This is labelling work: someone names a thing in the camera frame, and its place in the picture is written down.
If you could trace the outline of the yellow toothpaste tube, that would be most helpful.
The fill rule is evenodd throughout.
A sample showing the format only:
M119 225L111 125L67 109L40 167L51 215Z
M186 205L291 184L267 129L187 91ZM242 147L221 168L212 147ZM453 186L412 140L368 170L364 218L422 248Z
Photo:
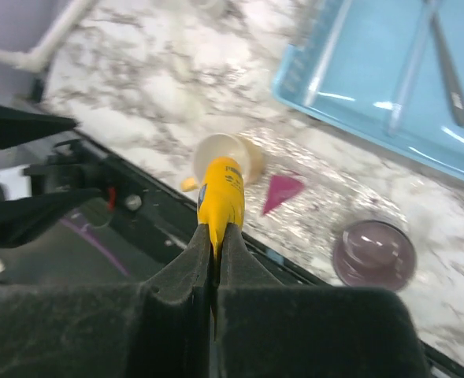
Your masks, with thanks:
M226 243L243 244L245 195L243 173L231 157L216 157L206 167L197 201L197 230L205 236L203 251L209 262L210 313L213 340L218 337L217 289Z

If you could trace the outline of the yellow mug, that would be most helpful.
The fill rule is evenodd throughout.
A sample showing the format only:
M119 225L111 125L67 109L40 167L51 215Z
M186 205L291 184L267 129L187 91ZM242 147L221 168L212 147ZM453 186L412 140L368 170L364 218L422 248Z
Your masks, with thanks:
M246 185L254 183L265 167L262 150L246 137L212 134L197 144L191 161L192 174L180 184L182 192L200 188L208 164L219 157L233 158L240 165Z

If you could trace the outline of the blue plastic basket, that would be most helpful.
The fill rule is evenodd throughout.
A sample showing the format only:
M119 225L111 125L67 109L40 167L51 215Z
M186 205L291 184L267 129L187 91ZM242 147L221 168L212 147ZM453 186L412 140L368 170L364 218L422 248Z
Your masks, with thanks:
M285 105L464 181L464 128L449 109L437 49L429 34L402 125L387 134L392 102L418 29L423 1L352 1L325 78L304 105L338 1L310 1L296 21L273 81ZM437 10L464 92L464 1Z

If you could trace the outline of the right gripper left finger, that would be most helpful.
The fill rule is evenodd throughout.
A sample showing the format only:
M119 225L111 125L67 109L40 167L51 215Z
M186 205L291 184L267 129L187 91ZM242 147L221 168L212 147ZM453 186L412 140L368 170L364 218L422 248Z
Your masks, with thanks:
M0 286L0 377L206 377L210 240L149 280Z

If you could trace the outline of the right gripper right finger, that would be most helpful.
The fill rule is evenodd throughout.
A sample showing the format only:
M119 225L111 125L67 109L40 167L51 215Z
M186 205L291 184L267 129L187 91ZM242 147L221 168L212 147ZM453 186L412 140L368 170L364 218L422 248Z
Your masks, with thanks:
M427 377L410 314L390 291L280 283L230 224L217 289L222 377Z

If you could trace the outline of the purple mug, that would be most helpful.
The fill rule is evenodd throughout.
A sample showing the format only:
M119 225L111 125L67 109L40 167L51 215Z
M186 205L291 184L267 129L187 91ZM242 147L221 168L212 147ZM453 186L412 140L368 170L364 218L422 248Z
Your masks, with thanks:
M360 220L346 227L336 240L332 265L347 286L400 291L414 276L417 256L414 244L396 226Z

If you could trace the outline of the white stick in basket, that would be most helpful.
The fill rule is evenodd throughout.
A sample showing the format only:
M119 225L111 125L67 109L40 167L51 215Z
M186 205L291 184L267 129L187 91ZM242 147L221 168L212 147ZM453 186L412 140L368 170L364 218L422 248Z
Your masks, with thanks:
M345 0L338 1L337 3L339 4L338 12L332 19L332 27L329 30L327 39L325 40L325 45L322 48L320 59L314 67L310 85L306 90L304 97L305 106L312 106L318 96L352 1Z

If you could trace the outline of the black mounting rail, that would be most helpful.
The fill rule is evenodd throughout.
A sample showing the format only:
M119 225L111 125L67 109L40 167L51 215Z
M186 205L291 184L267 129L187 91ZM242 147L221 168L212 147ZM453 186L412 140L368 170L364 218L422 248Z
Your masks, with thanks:
M57 143L45 162L31 165L24 172L37 195L101 190L111 210L123 219L121 232L139 244L146 242L141 236L145 223L188 242L198 227L197 202L179 196L151 176L138 174L114 155L100 159L93 146L82 139ZM249 253L280 283L332 287L252 236L242 236ZM429 367L427 377L464 377L464 367L419 342Z

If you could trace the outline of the white pvc pipe frame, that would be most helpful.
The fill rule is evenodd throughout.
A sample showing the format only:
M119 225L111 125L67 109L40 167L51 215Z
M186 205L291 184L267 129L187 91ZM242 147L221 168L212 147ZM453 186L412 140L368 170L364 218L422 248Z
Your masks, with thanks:
M38 43L28 52L0 49L0 64L25 72L41 72L66 36L95 5L94 0L69 1Z

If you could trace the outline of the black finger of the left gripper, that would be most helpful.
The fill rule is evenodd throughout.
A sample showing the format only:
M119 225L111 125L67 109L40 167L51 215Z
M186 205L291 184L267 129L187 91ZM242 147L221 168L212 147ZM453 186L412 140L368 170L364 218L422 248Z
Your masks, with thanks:
M72 118L0 106L0 150L73 130Z
M0 248L37 239L72 209L101 196L100 190L89 188L0 202Z

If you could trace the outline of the light blue toothbrush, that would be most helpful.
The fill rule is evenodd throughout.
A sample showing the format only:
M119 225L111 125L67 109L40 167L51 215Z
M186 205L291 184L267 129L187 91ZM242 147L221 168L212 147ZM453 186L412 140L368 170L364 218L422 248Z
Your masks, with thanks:
M414 33L412 47L406 61L403 77L392 102L391 114L387 126L387 134L394 136L402 125L402 117L410 101L410 94L414 87L418 69L423 58L425 44L429 34L429 23L436 15L440 1L423 1L421 18L418 29Z

